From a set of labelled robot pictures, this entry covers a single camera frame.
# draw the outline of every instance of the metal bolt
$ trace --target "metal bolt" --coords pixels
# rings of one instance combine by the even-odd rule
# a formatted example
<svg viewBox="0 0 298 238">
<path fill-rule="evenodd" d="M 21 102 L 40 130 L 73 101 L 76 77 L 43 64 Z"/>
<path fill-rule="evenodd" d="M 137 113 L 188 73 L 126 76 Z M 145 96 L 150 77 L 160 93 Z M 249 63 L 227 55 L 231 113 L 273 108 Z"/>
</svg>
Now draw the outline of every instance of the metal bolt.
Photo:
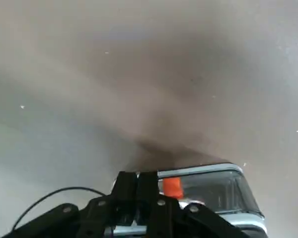
<svg viewBox="0 0 298 238">
<path fill-rule="evenodd" d="M 165 205 L 165 201 L 164 201 L 164 200 L 159 200 L 159 201 L 157 202 L 157 204 L 158 204 L 159 206 L 164 206 L 164 205 Z"/>
<path fill-rule="evenodd" d="M 64 213 L 68 213 L 68 212 L 70 212 L 71 210 L 72 210 L 71 207 L 66 207 L 66 208 L 63 209 L 63 212 L 64 212 Z"/>
<path fill-rule="evenodd" d="M 191 212 L 198 212 L 199 211 L 199 208 L 197 206 L 191 206 L 190 207 L 190 211 Z"/>
<path fill-rule="evenodd" d="M 98 206 L 104 206 L 106 204 L 106 201 L 100 201 L 99 203 L 98 203 Z"/>
</svg>

